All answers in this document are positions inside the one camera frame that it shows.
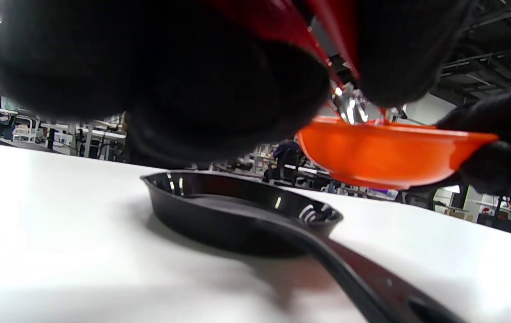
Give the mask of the person's left hand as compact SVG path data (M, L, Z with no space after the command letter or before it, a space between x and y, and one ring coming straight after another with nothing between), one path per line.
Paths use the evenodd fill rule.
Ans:
M161 159L204 163L294 135L331 96L303 13L382 108L419 100L474 0L8 0L0 92L41 116L126 112Z

